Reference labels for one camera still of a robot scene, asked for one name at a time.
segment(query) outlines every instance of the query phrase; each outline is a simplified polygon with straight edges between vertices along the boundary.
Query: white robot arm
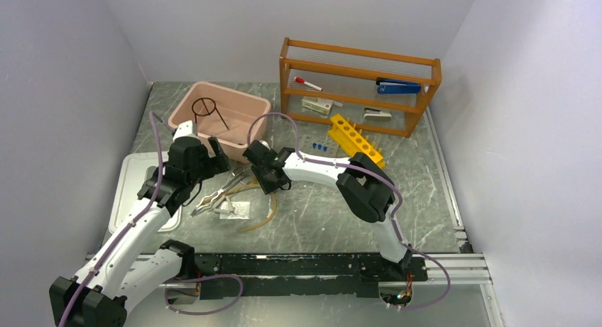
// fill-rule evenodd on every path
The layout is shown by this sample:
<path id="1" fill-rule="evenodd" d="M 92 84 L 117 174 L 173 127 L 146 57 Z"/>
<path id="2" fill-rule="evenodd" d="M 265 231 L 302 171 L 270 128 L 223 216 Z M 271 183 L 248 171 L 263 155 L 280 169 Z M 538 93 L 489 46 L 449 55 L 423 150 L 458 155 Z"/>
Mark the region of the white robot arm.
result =
<path id="1" fill-rule="evenodd" d="M 390 219 L 395 207 L 393 191 L 384 183 L 367 174 L 336 165 L 353 164 L 392 181 L 365 154 L 357 153 L 351 158 L 326 158 L 300 153 L 292 148 L 283 148 L 279 153 L 259 141 L 252 142 L 243 156 L 253 165 L 251 170 L 257 177 L 263 192 L 269 194 L 276 189 L 285 189 L 291 182 L 305 180 L 336 187 L 347 205 L 358 218 L 368 222 L 374 233 L 378 251 L 383 259 L 402 273 L 408 266 L 412 253 L 400 243 L 395 233 L 396 224 Z M 307 162 L 307 159 L 325 162 Z M 404 244 L 409 245 L 403 234 Z"/>
<path id="2" fill-rule="evenodd" d="M 191 121 L 178 127 L 174 143 L 170 146 L 169 161 L 165 163 L 159 195 L 143 218 L 133 220 L 148 205 L 160 170 L 156 170 L 142 186 L 128 218 L 103 248 L 71 279 L 58 277 L 55 280 L 50 288 L 50 302 L 57 326 L 76 288 L 91 270 L 94 270 L 95 276 L 77 297 L 66 326 L 122 326 L 127 314 L 160 284 L 172 278 L 196 277 L 194 248 L 175 240 L 164 243 L 149 260 L 131 269 L 148 239 L 189 199 L 194 187 L 201 185 L 205 179 L 229 170 L 228 158 L 221 151 L 217 139 L 209 139 L 215 152 L 215 157 L 209 157 L 207 148 L 197 139 L 196 132 L 196 126 Z M 395 232 L 393 224 L 396 223 L 390 219 L 395 197 L 385 184 L 343 167 L 305 162 L 302 158 L 304 155 L 299 157 L 292 148 L 283 148 L 276 153 L 257 140 L 249 145 L 243 155 L 251 162 L 251 169 L 266 194 L 284 189 L 285 185 L 290 188 L 291 182 L 300 180 L 338 188 L 351 211 L 370 224 L 383 262 L 394 273 L 404 273 L 412 253 L 400 243 Z M 386 174 L 363 153 L 339 159 L 310 157 L 329 164 L 358 165 L 390 182 Z M 409 245 L 403 235 L 402 239 L 404 244 Z M 101 257 L 104 262 L 97 267 Z"/>
<path id="3" fill-rule="evenodd" d="M 136 269 L 131 268 L 148 239 L 189 199 L 194 187 L 229 170 L 228 157 L 221 151 L 217 139 L 210 138 L 209 143 L 214 157 L 209 156 L 197 138 L 197 127 L 192 121 L 178 126 L 168 153 L 169 161 L 164 164 L 164 170 L 156 170 L 146 180 L 127 219 L 71 279 L 58 277 L 50 287 L 50 303 L 57 326 L 68 302 L 91 272 L 94 276 L 77 295 L 66 326 L 122 326 L 127 313 L 160 284 L 172 278 L 195 277 L 194 248 L 175 240 L 163 243 L 149 260 Z M 158 185 L 159 172 L 164 175 L 158 195 L 146 214 L 135 221 L 134 217 L 149 205 Z"/>
<path id="4" fill-rule="evenodd" d="M 334 164 L 349 164 L 351 158 L 326 158 L 315 155 L 307 155 L 307 157 L 313 160 L 323 160 Z M 330 165 L 315 164 L 311 162 L 305 162 L 303 159 L 295 153 L 288 156 L 286 159 L 283 171 L 291 181 L 305 180 L 308 182 L 314 182 L 318 184 L 327 185 L 329 187 L 337 187 L 339 181 L 339 175 L 343 174 L 346 170 L 343 167 L 335 167 Z M 382 221 L 374 221 L 370 223 L 376 244 L 378 246 L 378 252 L 381 256 L 391 262 L 400 262 L 407 254 L 407 249 L 401 245 L 398 241 L 398 237 L 395 234 L 393 224 L 390 219 L 390 212 L 395 207 L 395 203 L 388 206 Z M 408 244 L 409 241 L 404 239 L 404 243 Z"/>

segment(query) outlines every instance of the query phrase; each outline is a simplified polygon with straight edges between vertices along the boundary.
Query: blue stapler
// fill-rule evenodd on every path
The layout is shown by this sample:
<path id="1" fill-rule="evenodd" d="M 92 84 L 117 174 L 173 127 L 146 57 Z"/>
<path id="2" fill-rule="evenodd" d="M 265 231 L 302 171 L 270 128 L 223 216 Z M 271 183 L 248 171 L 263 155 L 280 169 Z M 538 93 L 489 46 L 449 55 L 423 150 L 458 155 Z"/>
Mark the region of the blue stapler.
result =
<path id="1" fill-rule="evenodd" d="M 379 77 L 376 79 L 379 94 L 418 94 L 421 86 L 417 82 L 408 82 L 396 79 L 386 79 Z"/>

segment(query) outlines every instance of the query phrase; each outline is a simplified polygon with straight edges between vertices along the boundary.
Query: metal table surface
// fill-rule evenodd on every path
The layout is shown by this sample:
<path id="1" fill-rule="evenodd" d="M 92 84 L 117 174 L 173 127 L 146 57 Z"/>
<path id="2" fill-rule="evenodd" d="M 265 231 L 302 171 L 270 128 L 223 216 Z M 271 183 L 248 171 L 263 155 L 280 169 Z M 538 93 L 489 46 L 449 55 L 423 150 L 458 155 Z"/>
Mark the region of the metal table surface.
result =
<path id="1" fill-rule="evenodd" d="M 168 119 L 193 82 L 156 82 L 150 93 L 132 153 L 155 152 L 148 112 Z M 279 109 L 280 94 L 275 83 L 216 82 L 225 87 L 272 102 Z M 352 106 L 345 104 L 341 111 Z M 301 135 L 323 138 L 329 126 L 299 122 Z M 171 144 L 170 134 L 160 128 L 163 149 Z M 294 130 L 288 121 L 270 118 L 263 137 L 275 150 L 295 145 Z M 454 227 L 456 210 L 449 194 L 427 117 L 416 127 L 411 138 L 382 135 L 378 147 L 387 163 L 384 171 L 403 195 L 398 212 L 400 227 L 415 248 L 429 253 L 457 253 Z M 337 157 L 344 157 L 340 150 Z M 223 185 L 229 174 L 203 182 L 199 201 Z M 278 210 L 263 227 L 240 233 L 240 229 L 262 221 L 268 214 L 270 197 L 260 189 L 237 194 L 233 201 L 247 201 L 250 219 L 220 219 L 216 214 L 190 216 L 193 206 L 184 208 L 182 221 L 173 231 L 155 234 L 143 253 L 154 253 L 168 239 L 192 245 L 198 253 L 325 253 L 377 251 L 367 223 L 351 213 L 338 191 L 320 184 L 296 182 L 291 191 L 277 194 Z"/>

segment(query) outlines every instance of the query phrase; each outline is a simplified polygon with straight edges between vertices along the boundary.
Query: white marker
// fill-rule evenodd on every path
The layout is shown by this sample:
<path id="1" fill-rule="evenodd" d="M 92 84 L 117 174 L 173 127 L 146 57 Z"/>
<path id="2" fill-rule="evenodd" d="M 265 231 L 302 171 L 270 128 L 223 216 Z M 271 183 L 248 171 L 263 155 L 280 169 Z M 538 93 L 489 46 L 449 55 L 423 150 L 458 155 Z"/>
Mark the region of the white marker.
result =
<path id="1" fill-rule="evenodd" d="M 300 84 L 304 84 L 306 86 L 312 87 L 313 89 L 316 89 L 317 91 L 322 91 L 321 87 L 316 86 L 315 84 L 311 84 L 307 81 L 305 81 L 304 79 L 301 79 L 300 77 L 295 77 L 295 82 L 299 82 Z"/>

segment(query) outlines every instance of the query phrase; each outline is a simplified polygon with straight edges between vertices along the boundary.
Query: wire stand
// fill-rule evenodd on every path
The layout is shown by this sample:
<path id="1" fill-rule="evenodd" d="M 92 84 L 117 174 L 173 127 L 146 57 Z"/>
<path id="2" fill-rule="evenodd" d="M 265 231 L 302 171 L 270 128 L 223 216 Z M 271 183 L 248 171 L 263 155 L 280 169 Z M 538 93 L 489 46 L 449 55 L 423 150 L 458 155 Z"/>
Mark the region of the wire stand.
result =
<path id="1" fill-rule="evenodd" d="M 209 108 L 207 107 L 207 104 L 205 103 L 205 100 L 209 100 L 213 103 L 213 109 L 210 111 Z M 205 108 L 206 113 L 198 113 L 195 111 L 195 105 L 197 104 L 197 102 L 201 101 L 203 103 L 203 106 Z M 199 123 L 197 122 L 197 119 L 200 116 L 210 116 L 213 114 L 213 112 L 217 112 L 217 115 L 219 116 L 219 118 L 221 119 L 221 122 L 224 123 L 224 126 L 226 126 L 226 128 L 228 129 L 228 131 L 230 131 L 230 127 L 228 127 L 228 124 L 226 123 L 226 121 L 224 120 L 224 117 L 221 116 L 221 113 L 219 113 L 219 110 L 217 109 L 217 105 L 215 104 L 215 100 L 211 99 L 211 98 L 207 98 L 207 97 L 202 97 L 202 98 L 198 98 L 197 100 L 195 100 L 195 102 L 192 103 L 192 112 L 195 114 L 195 123 L 198 125 Z"/>

